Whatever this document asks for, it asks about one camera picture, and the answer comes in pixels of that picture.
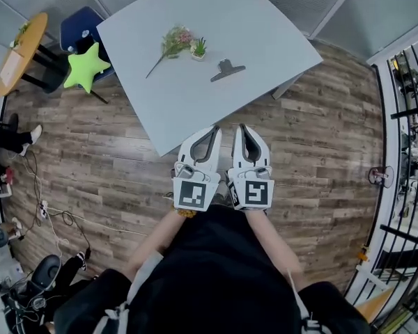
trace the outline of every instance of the blue chair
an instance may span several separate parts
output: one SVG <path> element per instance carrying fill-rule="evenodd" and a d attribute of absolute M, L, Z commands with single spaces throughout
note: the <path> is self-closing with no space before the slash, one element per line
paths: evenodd
<path fill-rule="evenodd" d="M 94 41 L 99 42 L 99 57 L 102 60 L 111 63 L 105 51 L 104 45 L 100 39 L 98 29 L 96 28 L 102 21 L 104 21 L 104 19 L 89 6 L 83 7 L 71 16 L 64 19 L 61 23 L 61 49 L 63 51 L 69 51 L 69 47 L 72 47 L 70 48 L 69 52 L 77 52 L 76 42 L 82 39 L 82 32 L 88 30 L 90 31 L 90 35 L 93 37 Z M 103 73 L 96 74 L 93 79 L 93 83 L 108 77 L 113 73 L 114 68 L 112 65 L 110 68 L 104 70 Z M 108 104 L 106 100 L 102 99 L 95 92 L 91 91 L 91 94 L 105 104 Z"/>

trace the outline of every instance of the gray clip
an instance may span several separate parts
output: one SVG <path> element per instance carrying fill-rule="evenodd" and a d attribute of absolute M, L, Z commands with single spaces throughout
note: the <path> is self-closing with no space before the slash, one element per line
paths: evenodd
<path fill-rule="evenodd" d="M 220 61 L 218 63 L 218 69 L 220 70 L 220 73 L 213 76 L 210 81 L 217 81 L 221 78 L 227 77 L 231 74 L 237 73 L 241 70 L 245 70 L 246 67 L 244 65 L 239 65 L 237 67 L 233 67 L 232 63 L 229 59 L 224 59 L 223 61 Z"/>

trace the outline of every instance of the white desk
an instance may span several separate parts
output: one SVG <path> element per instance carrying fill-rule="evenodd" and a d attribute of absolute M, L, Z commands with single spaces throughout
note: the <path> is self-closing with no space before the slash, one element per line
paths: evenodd
<path fill-rule="evenodd" d="M 162 36 L 185 25 L 208 47 L 203 62 L 188 51 L 162 61 Z M 284 84 L 322 58 L 268 0 L 137 0 L 98 26 L 119 80 L 162 156 L 208 127 Z M 219 81 L 218 63 L 246 70 Z"/>

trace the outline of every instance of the black shirt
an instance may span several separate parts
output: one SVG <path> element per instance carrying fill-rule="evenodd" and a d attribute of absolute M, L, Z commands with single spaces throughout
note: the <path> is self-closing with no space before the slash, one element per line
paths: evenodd
<path fill-rule="evenodd" d="M 106 270 L 56 311 L 56 334 L 92 333 L 131 282 Z M 299 292 L 313 318 L 333 333 L 370 333 L 365 319 L 330 283 Z M 128 333 L 300 334 L 294 293 L 242 212 L 211 206 L 187 219 L 164 259 L 130 304 Z"/>

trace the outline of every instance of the bracelet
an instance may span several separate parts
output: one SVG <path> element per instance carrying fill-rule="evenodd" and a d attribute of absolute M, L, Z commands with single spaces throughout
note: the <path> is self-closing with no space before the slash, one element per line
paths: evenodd
<path fill-rule="evenodd" d="M 196 214 L 196 211 L 195 210 L 190 210 L 190 209 L 177 209 L 173 205 L 172 205 L 172 209 L 175 209 L 176 212 L 179 215 L 184 216 L 185 218 L 189 218 L 189 219 L 192 219 L 195 216 L 195 214 Z"/>

